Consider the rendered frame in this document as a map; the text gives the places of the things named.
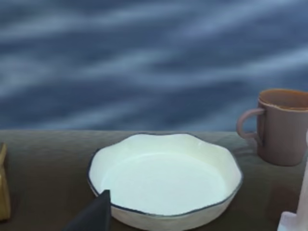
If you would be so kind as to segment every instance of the blurry background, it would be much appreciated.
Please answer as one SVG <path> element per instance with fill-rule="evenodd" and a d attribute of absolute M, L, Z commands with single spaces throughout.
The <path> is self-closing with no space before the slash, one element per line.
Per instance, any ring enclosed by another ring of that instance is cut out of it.
<path fill-rule="evenodd" d="M 307 9 L 1 0 L 0 129 L 234 130 L 259 91 L 308 90 Z"/>

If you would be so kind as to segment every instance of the white bowl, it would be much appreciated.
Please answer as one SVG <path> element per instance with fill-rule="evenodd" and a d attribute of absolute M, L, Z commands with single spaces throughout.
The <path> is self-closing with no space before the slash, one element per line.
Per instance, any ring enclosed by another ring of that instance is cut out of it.
<path fill-rule="evenodd" d="M 220 216 L 243 175 L 232 154 L 189 134 L 137 134 L 98 150 L 88 181 L 110 190 L 112 215 L 132 227 L 183 231 Z"/>

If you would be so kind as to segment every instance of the black object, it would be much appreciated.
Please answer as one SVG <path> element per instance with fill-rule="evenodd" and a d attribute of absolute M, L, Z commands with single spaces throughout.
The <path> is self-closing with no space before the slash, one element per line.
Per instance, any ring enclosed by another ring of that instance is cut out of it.
<path fill-rule="evenodd" d="M 110 191 L 105 190 L 69 222 L 62 231 L 109 231 L 110 204 Z"/>

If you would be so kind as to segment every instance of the white object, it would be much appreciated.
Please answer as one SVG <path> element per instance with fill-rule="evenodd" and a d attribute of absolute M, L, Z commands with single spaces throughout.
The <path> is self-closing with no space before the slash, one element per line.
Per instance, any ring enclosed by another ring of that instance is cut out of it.
<path fill-rule="evenodd" d="M 96 195 L 110 190 L 119 221 L 142 230 L 182 231 L 221 215 L 243 176 L 223 147 L 188 134 L 137 134 L 97 151 L 88 180 Z"/>
<path fill-rule="evenodd" d="M 308 231 L 308 162 L 304 173 L 302 189 L 299 196 L 297 212 L 283 212 L 278 231 Z"/>

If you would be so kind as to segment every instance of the table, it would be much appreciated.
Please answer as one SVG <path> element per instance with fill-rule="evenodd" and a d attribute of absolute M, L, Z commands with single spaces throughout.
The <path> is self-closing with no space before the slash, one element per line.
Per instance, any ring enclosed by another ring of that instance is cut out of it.
<path fill-rule="evenodd" d="M 94 199 L 87 166 L 97 149 L 137 132 L 2 130 L 8 144 L 7 175 L 13 215 L 1 231 L 60 231 Z M 172 132 L 149 132 L 166 134 Z M 296 211 L 305 161 L 295 167 L 268 164 L 233 132 L 191 132 L 234 153 L 244 182 L 227 211 L 195 231 L 275 231 L 283 211 Z M 111 231 L 135 231 L 116 220 Z"/>

